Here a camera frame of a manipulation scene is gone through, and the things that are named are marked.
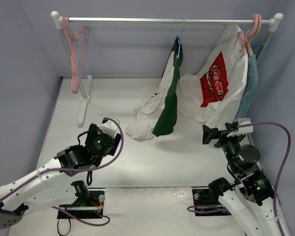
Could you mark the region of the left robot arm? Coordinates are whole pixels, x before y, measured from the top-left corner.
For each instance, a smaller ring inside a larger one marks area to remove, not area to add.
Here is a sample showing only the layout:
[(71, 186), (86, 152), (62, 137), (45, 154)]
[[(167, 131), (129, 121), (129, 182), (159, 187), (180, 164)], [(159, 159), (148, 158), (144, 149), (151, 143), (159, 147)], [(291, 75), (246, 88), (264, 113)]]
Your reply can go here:
[(121, 127), (110, 121), (91, 124), (84, 145), (69, 146), (49, 162), (10, 184), (0, 185), (0, 230), (36, 211), (56, 206), (81, 207), (90, 197), (82, 172), (102, 169), (107, 155), (117, 158), (123, 146)]

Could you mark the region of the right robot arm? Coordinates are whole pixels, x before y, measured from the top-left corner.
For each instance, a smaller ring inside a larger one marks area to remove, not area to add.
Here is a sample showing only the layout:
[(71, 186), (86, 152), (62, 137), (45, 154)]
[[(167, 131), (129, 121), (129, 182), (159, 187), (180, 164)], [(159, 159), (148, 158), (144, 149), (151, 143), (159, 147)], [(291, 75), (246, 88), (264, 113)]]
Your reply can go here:
[(222, 206), (234, 217), (248, 236), (289, 236), (278, 201), (278, 183), (271, 184), (258, 162), (259, 150), (241, 141), (253, 132), (250, 119), (226, 123), (225, 130), (203, 125), (204, 145), (216, 140), (215, 148), (222, 148), (234, 184), (224, 177), (208, 185), (208, 198)]

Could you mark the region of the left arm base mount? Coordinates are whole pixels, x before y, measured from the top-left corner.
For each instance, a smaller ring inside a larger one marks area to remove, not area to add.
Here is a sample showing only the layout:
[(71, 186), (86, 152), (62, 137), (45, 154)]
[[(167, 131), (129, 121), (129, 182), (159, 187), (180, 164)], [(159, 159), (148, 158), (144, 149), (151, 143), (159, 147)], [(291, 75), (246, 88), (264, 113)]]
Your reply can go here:
[(89, 190), (83, 180), (74, 181), (71, 186), (75, 189), (74, 201), (59, 208), (79, 219), (102, 219), (104, 201), (100, 197), (105, 196), (104, 190)]

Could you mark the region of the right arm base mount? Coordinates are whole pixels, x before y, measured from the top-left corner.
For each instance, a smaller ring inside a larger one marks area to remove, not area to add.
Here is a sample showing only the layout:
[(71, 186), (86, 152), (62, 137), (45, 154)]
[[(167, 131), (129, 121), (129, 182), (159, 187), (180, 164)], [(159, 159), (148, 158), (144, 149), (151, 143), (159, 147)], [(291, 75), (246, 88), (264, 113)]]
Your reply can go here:
[(229, 216), (231, 215), (228, 210), (222, 206), (218, 200), (215, 200), (207, 187), (192, 188), (193, 206), (192, 208), (198, 213), (194, 213), (197, 217), (202, 216)]

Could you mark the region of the green and white t-shirt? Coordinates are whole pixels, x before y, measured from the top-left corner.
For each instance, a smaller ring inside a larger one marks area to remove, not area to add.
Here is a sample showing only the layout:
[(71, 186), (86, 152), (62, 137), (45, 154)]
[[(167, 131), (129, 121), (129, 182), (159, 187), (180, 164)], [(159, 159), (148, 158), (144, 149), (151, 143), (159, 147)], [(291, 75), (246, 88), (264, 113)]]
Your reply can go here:
[(177, 85), (183, 50), (177, 36), (167, 59), (158, 88), (145, 85), (134, 108), (135, 119), (126, 133), (137, 141), (172, 134), (177, 122)]

